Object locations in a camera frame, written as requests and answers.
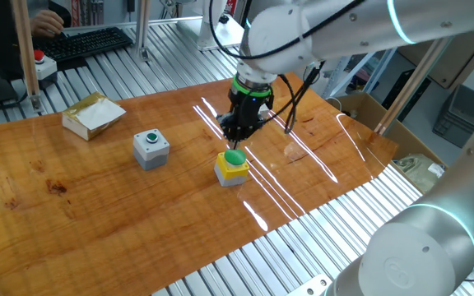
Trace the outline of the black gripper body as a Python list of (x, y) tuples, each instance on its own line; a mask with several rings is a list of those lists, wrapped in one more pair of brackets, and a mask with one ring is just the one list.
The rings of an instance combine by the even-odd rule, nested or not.
[(230, 128), (260, 128), (264, 124), (264, 120), (260, 118), (259, 109), (266, 105), (272, 108), (273, 94), (269, 90), (267, 92), (248, 93), (238, 90), (235, 94), (229, 93), (230, 115), (225, 121), (225, 125)]

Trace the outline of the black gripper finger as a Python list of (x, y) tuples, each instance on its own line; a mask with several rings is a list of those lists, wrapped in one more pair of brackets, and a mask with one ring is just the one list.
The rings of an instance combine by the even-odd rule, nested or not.
[(216, 117), (225, 139), (229, 143), (229, 148), (235, 150), (238, 146), (238, 130), (237, 121), (233, 113), (224, 113)]
[(255, 123), (249, 126), (238, 125), (236, 128), (236, 134), (235, 134), (235, 147), (238, 148), (239, 144), (242, 141), (247, 140), (257, 130), (258, 130), (258, 123)]

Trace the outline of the person's bare hand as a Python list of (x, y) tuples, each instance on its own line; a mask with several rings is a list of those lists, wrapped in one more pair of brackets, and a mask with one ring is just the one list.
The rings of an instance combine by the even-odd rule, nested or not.
[(39, 11), (30, 18), (30, 29), (33, 37), (53, 38), (63, 32), (64, 21), (60, 15), (50, 10)]

